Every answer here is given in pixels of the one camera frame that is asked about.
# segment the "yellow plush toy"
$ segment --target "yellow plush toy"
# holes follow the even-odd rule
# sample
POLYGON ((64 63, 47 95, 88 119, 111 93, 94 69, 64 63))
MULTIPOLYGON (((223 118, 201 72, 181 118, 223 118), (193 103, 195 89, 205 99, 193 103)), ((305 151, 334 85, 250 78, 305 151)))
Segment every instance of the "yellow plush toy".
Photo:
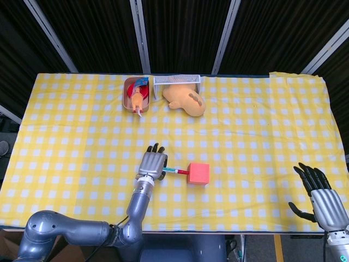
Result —
POLYGON ((171 109, 183 108, 190 116, 202 116, 206 109, 204 100, 195 92, 195 84, 169 85, 163 90, 171 109))

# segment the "table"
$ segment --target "table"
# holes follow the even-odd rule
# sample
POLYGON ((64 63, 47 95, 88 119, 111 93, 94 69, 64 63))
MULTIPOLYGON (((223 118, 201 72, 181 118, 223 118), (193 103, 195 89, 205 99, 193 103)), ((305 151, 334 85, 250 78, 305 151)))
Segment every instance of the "table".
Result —
POLYGON ((292 169, 298 162, 323 170, 348 207, 344 151, 322 78, 203 77, 203 117, 162 99, 139 118, 122 107, 128 77, 38 75, 0 191, 0 225, 24 227, 44 209, 117 223, 156 141, 171 167, 209 163, 210 183, 177 174, 156 181, 144 231, 321 232, 287 204, 312 210, 292 169))

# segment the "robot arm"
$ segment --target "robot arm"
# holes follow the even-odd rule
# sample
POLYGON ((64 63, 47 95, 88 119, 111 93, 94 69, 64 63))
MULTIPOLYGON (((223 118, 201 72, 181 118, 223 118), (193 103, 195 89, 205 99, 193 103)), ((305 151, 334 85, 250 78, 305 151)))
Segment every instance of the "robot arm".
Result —
POLYGON ((167 155, 163 154, 163 147, 158 152, 157 149, 156 143, 154 147, 148 147, 143 156, 124 225, 119 227, 107 222, 77 220, 53 211, 39 211, 27 222, 15 261, 45 261, 58 235, 63 235, 68 243, 80 246, 122 247, 139 241, 154 181, 165 176, 163 167, 167 165, 167 155))
POLYGON ((299 174, 310 197, 314 215, 300 211, 289 202, 292 211, 301 218, 317 222, 328 232, 327 244, 336 261, 349 261, 349 218, 337 192, 331 189, 325 174, 317 169, 299 163, 294 170, 299 174))

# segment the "marker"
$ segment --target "marker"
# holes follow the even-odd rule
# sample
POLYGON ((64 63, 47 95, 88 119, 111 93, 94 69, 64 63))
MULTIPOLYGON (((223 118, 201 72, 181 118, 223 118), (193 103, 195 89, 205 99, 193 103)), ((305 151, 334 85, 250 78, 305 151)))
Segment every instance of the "marker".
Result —
POLYGON ((176 173, 176 174, 183 174, 188 175, 189 171, 181 170, 181 169, 175 169, 175 168, 163 168, 163 171, 169 172, 169 173, 176 173))

